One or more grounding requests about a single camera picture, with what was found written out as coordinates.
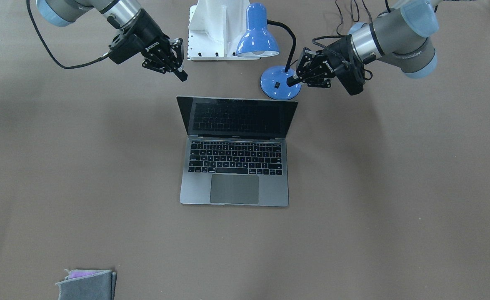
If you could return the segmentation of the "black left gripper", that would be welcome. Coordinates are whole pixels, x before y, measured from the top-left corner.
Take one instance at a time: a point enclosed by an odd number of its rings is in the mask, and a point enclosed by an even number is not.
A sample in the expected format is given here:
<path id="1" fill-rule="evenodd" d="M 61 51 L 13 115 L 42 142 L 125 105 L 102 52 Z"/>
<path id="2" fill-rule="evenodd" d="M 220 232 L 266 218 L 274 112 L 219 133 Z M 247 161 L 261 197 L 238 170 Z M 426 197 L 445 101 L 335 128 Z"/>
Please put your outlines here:
<path id="1" fill-rule="evenodd" d="M 303 48 L 297 62 L 297 71 L 286 79 L 287 85 L 292 87 L 303 83 L 311 88 L 330 88 L 332 71 L 323 67 L 323 58 L 326 55 L 333 73 L 349 95 L 360 94 L 365 84 L 365 71 L 363 63 L 353 49 L 352 36 L 346 35 L 322 47 L 322 51 Z"/>

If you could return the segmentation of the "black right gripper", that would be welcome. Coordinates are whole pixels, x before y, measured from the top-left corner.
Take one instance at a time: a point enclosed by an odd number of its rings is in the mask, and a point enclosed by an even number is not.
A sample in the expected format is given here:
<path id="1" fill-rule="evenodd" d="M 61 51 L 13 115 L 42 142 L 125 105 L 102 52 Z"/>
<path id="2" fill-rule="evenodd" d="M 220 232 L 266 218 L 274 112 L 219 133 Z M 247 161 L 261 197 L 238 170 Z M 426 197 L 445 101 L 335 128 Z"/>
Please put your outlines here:
<path id="1" fill-rule="evenodd" d="M 183 39 L 169 39 L 152 17 L 141 9 L 134 20 L 126 27 L 119 29 L 117 36 L 109 45 L 109 58 L 117 64 L 123 63 L 137 53 L 144 54 L 142 66 L 161 74 L 173 73 L 182 82 L 188 74 L 182 68 L 184 61 Z M 158 49 L 165 55 L 160 57 Z"/>

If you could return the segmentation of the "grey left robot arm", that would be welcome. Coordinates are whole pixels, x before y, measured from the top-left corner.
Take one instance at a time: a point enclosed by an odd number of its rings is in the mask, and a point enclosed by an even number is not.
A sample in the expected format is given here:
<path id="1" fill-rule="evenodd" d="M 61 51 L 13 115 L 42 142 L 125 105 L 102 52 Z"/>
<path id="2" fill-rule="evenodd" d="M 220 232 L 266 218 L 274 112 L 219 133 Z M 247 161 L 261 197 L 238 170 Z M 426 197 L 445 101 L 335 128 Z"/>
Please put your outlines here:
<path id="1" fill-rule="evenodd" d="M 409 78 L 428 76 L 438 56 L 430 39 L 439 30 L 437 0 L 400 0 L 371 23 L 357 23 L 317 51 L 304 48 L 289 87 L 330 88 L 337 78 L 350 95 L 363 91 L 365 65 L 381 61 L 400 68 Z"/>

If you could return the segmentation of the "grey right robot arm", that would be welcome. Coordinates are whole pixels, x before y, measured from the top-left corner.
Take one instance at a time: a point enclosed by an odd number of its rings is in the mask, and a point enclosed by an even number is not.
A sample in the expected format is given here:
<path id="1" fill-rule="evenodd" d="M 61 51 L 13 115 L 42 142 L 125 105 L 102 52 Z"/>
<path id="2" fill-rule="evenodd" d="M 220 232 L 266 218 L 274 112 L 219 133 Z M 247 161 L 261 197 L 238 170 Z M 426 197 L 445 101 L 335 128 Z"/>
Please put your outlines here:
<path id="1" fill-rule="evenodd" d="M 167 36 L 136 0 L 38 0 L 36 7 L 47 22 L 57 27 L 74 23 L 90 10 L 100 12 L 117 32 L 108 52 L 95 63 L 108 58 L 120 64 L 140 53 L 144 68 L 187 80 L 182 38 Z"/>

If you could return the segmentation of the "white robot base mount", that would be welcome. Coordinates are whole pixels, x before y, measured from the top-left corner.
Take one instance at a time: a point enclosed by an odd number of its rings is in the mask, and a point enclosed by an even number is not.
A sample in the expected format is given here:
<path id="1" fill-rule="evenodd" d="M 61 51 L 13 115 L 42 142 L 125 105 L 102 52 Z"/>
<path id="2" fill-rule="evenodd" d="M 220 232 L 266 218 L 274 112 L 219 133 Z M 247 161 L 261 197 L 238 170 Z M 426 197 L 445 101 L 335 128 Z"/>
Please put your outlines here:
<path id="1" fill-rule="evenodd" d="M 247 60 L 237 56 L 246 31 L 248 0 L 200 0 L 190 7 L 187 58 L 191 61 Z"/>

